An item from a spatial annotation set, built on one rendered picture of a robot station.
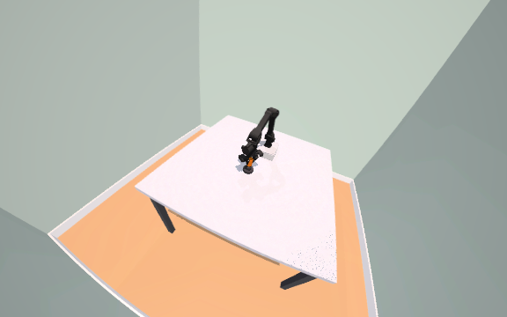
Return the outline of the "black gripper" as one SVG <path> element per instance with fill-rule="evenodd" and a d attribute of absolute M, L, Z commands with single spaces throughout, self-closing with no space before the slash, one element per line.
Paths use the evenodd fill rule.
<path fill-rule="evenodd" d="M 248 163 L 250 161 L 249 158 L 253 157 L 253 162 L 254 162 L 256 159 L 259 158 L 258 154 L 260 155 L 260 157 L 263 156 L 263 152 L 261 150 L 256 149 L 256 150 L 253 150 L 252 152 L 250 152 L 248 155 L 240 154 L 238 156 L 238 158 L 241 162 L 246 162 L 246 164 L 248 165 Z"/>

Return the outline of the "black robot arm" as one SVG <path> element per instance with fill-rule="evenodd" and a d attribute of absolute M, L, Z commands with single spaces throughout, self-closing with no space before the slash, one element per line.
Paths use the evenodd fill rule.
<path fill-rule="evenodd" d="M 253 128 L 252 131 L 250 131 L 246 141 L 246 145 L 241 146 L 241 150 L 245 155 L 248 155 L 253 150 L 257 149 L 257 145 L 259 144 L 262 136 L 262 131 L 265 128 L 266 124 L 268 123 L 268 132 L 265 134 L 264 139 L 266 139 L 266 143 L 264 146 L 270 148 L 272 146 L 272 143 L 275 142 L 275 133 L 274 133 L 274 127 L 275 127 L 275 121 L 276 118 L 279 116 L 279 110 L 271 107 L 267 108 L 264 116 L 258 123 L 257 127 Z M 268 122 L 269 120 L 269 122 Z M 251 139 L 249 139 L 251 138 Z"/>

